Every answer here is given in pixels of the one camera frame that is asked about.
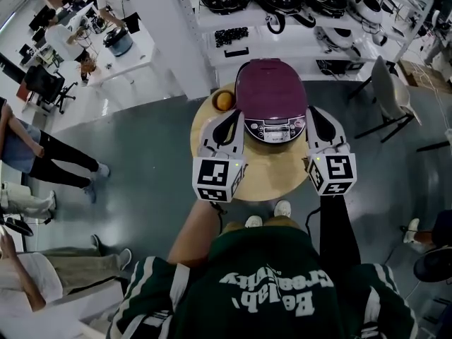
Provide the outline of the person's green printed jersey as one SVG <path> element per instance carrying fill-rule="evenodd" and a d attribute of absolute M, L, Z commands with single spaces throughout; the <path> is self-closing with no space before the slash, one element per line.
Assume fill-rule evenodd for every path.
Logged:
<path fill-rule="evenodd" d="M 416 339 L 389 267 L 330 273 L 291 227 L 229 232 L 199 268 L 136 264 L 107 339 Z"/>

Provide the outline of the person's left forearm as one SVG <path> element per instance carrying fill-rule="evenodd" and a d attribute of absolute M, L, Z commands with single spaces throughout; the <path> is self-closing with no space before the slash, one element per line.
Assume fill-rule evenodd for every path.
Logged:
<path fill-rule="evenodd" d="M 218 209 L 207 201 L 197 200 L 169 251 L 167 262 L 197 273 L 205 272 L 210 248 L 221 232 Z"/>

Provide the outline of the dried plant bunch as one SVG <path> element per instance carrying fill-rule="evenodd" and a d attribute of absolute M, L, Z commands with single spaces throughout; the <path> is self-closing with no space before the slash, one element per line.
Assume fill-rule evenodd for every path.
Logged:
<path fill-rule="evenodd" d="M 85 56 L 80 59 L 79 64 L 81 80 L 83 82 L 87 82 L 88 76 L 91 73 L 93 73 L 97 68 L 96 60 L 93 59 L 91 56 Z"/>

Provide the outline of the person's right white shoe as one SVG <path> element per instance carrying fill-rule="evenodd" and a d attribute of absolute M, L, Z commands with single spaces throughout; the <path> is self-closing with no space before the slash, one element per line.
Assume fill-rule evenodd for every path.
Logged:
<path fill-rule="evenodd" d="M 291 218 L 292 206 L 287 200 L 279 200 L 273 211 L 274 217 Z"/>

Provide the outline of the person's tan trousers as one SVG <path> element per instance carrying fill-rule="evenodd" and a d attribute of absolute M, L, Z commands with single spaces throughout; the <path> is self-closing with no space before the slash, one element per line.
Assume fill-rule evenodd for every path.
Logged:
<path fill-rule="evenodd" d="M 242 230 L 246 228 L 243 222 L 229 222 L 226 224 L 225 228 L 222 230 L 222 234 L 229 232 Z M 300 230 L 300 226 L 290 218 L 283 217 L 273 217 L 263 221 L 262 227 L 291 227 Z"/>

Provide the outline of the wooden pallet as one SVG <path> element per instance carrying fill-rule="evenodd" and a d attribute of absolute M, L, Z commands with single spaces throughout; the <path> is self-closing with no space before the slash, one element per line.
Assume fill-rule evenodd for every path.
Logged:
<path fill-rule="evenodd" d="M 435 88 L 441 92 L 452 94 L 452 82 L 446 80 L 439 71 L 406 60 L 400 60 L 398 65 L 408 85 Z"/>

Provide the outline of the pile of small black parts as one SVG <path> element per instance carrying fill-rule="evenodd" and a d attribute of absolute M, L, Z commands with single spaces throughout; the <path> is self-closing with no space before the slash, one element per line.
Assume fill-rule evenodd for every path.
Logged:
<path fill-rule="evenodd" d="M 215 31 L 215 47 L 228 47 L 234 41 L 240 40 L 242 38 L 249 36 L 248 27 L 243 28 L 231 28 L 226 30 L 217 30 Z"/>

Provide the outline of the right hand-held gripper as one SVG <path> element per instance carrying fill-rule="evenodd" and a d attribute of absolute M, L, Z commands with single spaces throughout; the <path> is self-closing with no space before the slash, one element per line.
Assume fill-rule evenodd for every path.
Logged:
<path fill-rule="evenodd" d="M 357 181 L 356 157 L 340 122 L 327 111 L 307 108 L 307 174 L 319 196 L 345 195 Z"/>

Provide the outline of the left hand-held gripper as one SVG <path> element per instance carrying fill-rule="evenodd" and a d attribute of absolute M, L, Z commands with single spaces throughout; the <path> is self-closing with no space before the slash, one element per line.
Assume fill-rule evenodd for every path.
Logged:
<path fill-rule="evenodd" d="M 245 175 L 243 146 L 244 114 L 241 110 L 224 113 L 205 127 L 192 167 L 192 187 L 199 200 L 232 201 Z"/>

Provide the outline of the blue electric pot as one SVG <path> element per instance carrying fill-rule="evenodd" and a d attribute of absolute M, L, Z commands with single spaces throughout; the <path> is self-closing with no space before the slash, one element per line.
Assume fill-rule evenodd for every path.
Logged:
<path fill-rule="evenodd" d="M 103 45 L 114 57 L 120 57 L 133 46 L 133 39 L 126 28 L 116 27 L 104 36 Z"/>

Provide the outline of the row of desks with monitors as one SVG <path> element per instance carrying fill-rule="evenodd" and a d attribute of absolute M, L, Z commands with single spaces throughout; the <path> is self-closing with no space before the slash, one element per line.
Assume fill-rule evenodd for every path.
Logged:
<path fill-rule="evenodd" d="M 35 10 L 40 6 L 44 6 L 43 0 L 30 0 L 16 12 L 12 20 L 13 23 L 17 23 L 18 27 L 24 31 L 22 35 L 19 35 L 18 31 L 14 30 L 13 37 L 15 40 L 11 40 L 11 42 L 19 43 L 18 38 L 23 37 L 23 42 L 15 50 L 17 57 L 20 58 L 18 65 L 21 68 L 28 68 L 37 63 L 47 66 L 54 64 L 56 67 L 59 67 L 61 62 L 66 61 L 66 58 L 60 55 L 54 46 L 46 41 L 45 36 L 42 36 L 38 42 L 34 41 L 33 36 L 35 33 L 32 32 L 29 24 L 37 14 Z M 70 13 L 59 21 L 60 25 L 66 23 L 65 28 L 71 33 L 75 33 L 79 27 L 83 26 L 82 33 L 74 40 L 73 45 L 87 50 L 93 59 L 97 59 L 98 57 L 100 37 L 102 36 L 102 32 L 100 34 L 95 33 L 93 25 L 94 18 L 99 17 L 95 7 L 92 4 L 88 4 L 77 13 Z"/>

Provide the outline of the black office chair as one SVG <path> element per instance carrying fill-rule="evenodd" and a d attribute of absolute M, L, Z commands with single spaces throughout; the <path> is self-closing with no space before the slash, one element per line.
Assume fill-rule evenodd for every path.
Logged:
<path fill-rule="evenodd" d="M 45 107 L 56 107 L 60 114 L 64 114 L 65 99 L 76 99 L 69 91 L 73 86 L 77 86 L 78 82 L 67 85 L 66 79 L 58 71 L 51 74 L 42 65 L 31 66 L 25 74 L 24 81 L 29 91 L 39 95 L 40 102 Z"/>

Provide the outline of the white office desk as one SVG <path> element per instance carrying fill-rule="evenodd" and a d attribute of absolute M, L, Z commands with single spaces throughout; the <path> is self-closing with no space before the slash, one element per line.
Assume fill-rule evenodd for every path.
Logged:
<path fill-rule="evenodd" d="M 140 30 L 131 35 L 133 44 L 128 52 L 115 57 L 108 48 L 101 44 L 96 58 L 96 70 L 88 76 L 88 87 L 101 86 L 104 82 L 123 76 L 133 83 L 130 73 L 141 68 L 150 68 L 156 54 L 154 40 L 140 20 Z"/>

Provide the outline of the white metal shelving rack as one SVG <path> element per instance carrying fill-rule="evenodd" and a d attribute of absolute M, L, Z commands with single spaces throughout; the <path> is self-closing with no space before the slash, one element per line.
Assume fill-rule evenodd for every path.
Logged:
<path fill-rule="evenodd" d="M 279 58 L 296 70 L 304 81 L 325 81 L 327 75 L 320 72 L 316 60 L 346 60 L 351 58 L 344 51 L 328 52 L 317 40 L 313 29 L 296 24 L 293 20 L 286 23 L 284 31 L 279 35 L 271 33 L 266 24 L 266 14 L 257 5 L 251 4 L 245 10 L 231 15 L 218 15 L 200 5 L 199 0 L 180 0 L 184 11 L 188 14 L 189 25 L 194 29 L 201 51 L 213 69 L 219 85 L 235 80 L 239 67 L 257 58 Z M 361 28 L 361 25 L 344 15 L 341 19 L 319 17 L 318 23 L 323 27 L 339 27 L 352 32 L 355 46 L 364 66 L 357 73 L 331 76 L 331 80 L 363 81 L 370 75 L 371 65 L 377 57 L 398 62 L 405 52 L 417 41 L 416 35 L 427 17 L 433 0 L 421 7 L 413 0 L 394 0 L 394 12 L 383 15 L 381 34 L 388 38 L 385 45 L 374 43 L 372 36 Z M 249 36 L 234 41 L 228 47 L 215 47 L 215 31 L 231 28 L 248 27 Z M 249 48 L 249 55 L 225 58 L 223 51 Z"/>

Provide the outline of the round wooden side table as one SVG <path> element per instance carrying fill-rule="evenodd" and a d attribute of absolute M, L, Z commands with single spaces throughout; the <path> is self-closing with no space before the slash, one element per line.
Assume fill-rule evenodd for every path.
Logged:
<path fill-rule="evenodd" d="M 262 202 L 278 199 L 296 189 L 308 178 L 306 133 L 283 145 L 266 145 L 244 136 L 247 168 L 234 194 L 235 199 Z"/>

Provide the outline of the grey shell chair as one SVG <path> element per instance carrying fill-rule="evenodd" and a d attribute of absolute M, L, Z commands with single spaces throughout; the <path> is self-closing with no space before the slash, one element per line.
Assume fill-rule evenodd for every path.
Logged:
<path fill-rule="evenodd" d="M 408 87 L 401 81 L 394 66 L 394 63 L 379 56 L 374 63 L 370 77 L 348 95 L 347 99 L 352 100 L 370 84 L 374 93 L 373 103 L 379 104 L 382 116 L 381 124 L 357 134 L 355 139 L 363 138 L 396 124 L 397 127 L 381 139 L 381 142 L 385 143 L 414 119 L 420 126 L 422 125 L 422 121 L 411 105 Z"/>

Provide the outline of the purple rice cooker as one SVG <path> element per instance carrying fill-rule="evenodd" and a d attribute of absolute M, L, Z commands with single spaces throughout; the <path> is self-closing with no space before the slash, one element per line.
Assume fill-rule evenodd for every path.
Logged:
<path fill-rule="evenodd" d="M 243 64 L 234 87 L 247 133 L 262 143 L 285 144 L 306 126 L 307 94 L 297 72 L 280 59 Z"/>

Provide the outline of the black bracket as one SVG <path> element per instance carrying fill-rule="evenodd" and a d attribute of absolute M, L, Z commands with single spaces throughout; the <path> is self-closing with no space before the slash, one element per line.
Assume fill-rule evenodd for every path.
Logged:
<path fill-rule="evenodd" d="M 238 50 L 227 50 L 225 49 L 223 51 L 225 58 L 234 58 L 234 57 L 242 57 L 249 55 L 249 48 L 245 47 L 244 49 L 238 49 Z"/>

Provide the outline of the black round chair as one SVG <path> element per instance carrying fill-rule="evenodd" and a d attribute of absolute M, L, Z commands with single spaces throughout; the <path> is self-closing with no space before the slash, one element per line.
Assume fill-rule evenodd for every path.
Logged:
<path fill-rule="evenodd" d="M 452 285 L 452 246 L 443 246 L 419 253 L 414 265 L 413 274 L 417 283 L 442 283 Z"/>

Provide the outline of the orange fruit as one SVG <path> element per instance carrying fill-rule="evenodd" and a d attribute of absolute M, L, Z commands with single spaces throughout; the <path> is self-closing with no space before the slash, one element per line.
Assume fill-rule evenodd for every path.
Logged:
<path fill-rule="evenodd" d="M 230 92 L 221 92 L 215 101 L 218 110 L 226 112 L 234 106 L 234 96 Z"/>

